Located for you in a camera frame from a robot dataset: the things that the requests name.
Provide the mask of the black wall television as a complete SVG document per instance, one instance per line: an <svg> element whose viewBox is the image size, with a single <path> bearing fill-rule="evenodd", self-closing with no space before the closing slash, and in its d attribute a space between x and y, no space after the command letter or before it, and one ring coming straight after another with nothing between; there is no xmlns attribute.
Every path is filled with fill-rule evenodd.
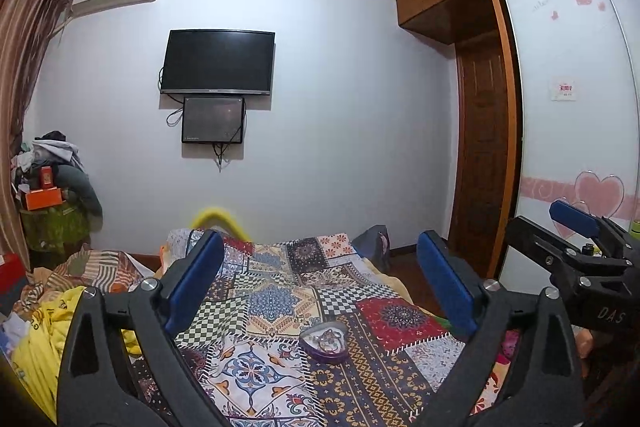
<svg viewBox="0 0 640 427"><path fill-rule="evenodd" d="M272 31L173 29L169 31L160 92L268 95L275 48Z"/></svg>

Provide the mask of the brown striped curtain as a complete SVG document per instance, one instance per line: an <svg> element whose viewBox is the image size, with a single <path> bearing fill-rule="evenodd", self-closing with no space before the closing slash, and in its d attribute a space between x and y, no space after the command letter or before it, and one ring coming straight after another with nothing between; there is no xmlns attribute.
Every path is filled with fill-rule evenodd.
<svg viewBox="0 0 640 427"><path fill-rule="evenodd" d="M18 215L11 159L23 143L24 118L54 28L70 0L1 0L1 251L28 268L29 253Z"/></svg>

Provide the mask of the purple heart-shaped tin box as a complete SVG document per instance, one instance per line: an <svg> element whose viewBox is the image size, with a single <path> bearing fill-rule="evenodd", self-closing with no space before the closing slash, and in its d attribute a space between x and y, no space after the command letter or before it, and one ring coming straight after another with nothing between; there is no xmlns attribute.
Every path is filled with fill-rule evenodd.
<svg viewBox="0 0 640 427"><path fill-rule="evenodd" d="M348 328L340 321L322 322L299 335L299 346L314 361L340 364L348 358Z"/></svg>

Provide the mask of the small black wall monitor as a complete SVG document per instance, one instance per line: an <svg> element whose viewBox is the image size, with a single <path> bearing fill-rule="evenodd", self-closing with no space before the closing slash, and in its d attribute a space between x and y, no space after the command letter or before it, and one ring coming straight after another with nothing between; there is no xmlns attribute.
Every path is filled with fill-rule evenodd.
<svg viewBox="0 0 640 427"><path fill-rule="evenodd" d="M190 144L241 144L245 100L233 96L187 96L181 141Z"/></svg>

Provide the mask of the dark bag beside bed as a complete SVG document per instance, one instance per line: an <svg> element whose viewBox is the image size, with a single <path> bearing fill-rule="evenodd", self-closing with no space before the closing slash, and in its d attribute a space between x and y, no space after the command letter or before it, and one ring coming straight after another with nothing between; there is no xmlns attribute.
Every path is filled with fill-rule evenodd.
<svg viewBox="0 0 640 427"><path fill-rule="evenodd" d="M390 238L385 225L373 225L352 240L358 255L368 259L378 271L390 269Z"/></svg>

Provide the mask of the pile of clothes and boxes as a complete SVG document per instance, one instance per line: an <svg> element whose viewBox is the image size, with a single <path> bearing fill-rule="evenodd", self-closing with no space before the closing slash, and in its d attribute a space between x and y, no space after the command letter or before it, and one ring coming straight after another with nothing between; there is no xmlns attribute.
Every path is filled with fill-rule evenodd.
<svg viewBox="0 0 640 427"><path fill-rule="evenodd" d="M79 147L60 130L36 136L13 154L10 187L29 270L55 267L102 227L103 207Z"/></svg>

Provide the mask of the colourful patchwork bed cover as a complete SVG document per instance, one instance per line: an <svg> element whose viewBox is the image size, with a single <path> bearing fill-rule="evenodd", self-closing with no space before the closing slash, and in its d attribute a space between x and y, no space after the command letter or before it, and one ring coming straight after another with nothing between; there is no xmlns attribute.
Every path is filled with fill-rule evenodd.
<svg viewBox="0 0 640 427"><path fill-rule="evenodd" d="M143 275L159 279L190 254L203 233L171 231L160 273L123 251L86 246L53 270L34 269L1 325L8 362L40 303L76 286L133 291ZM464 348L451 326L416 306L344 233L273 245L222 237L220 270L174 341L228 422L410 426ZM329 321L348 328L348 358L335 365L314 361L299 346L301 332Z"/></svg>

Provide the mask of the yellow cloth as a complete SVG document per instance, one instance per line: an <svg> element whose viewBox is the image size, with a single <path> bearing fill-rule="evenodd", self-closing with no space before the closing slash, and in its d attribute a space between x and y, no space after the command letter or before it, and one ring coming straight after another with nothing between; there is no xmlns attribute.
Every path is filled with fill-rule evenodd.
<svg viewBox="0 0 640 427"><path fill-rule="evenodd" d="M67 289L40 303L30 319L26 336L10 356L12 369L44 415L56 424L58 374L66 338L85 286Z"/></svg>

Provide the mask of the white sliding wardrobe door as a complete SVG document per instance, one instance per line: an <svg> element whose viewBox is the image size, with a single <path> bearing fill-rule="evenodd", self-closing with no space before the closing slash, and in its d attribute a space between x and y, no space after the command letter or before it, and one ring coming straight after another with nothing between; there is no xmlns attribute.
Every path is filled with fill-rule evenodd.
<svg viewBox="0 0 640 427"><path fill-rule="evenodd" d="M504 3L522 99L516 214L577 247L552 202L638 225L639 0Z"/></svg>

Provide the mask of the wooden wardrobe frame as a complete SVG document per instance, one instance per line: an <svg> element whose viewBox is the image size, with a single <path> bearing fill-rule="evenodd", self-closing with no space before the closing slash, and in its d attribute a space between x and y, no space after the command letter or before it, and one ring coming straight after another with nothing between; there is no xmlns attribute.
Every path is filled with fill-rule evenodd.
<svg viewBox="0 0 640 427"><path fill-rule="evenodd" d="M496 277L522 156L518 60L504 0L396 0L402 29L454 47L458 153L449 248Z"/></svg>

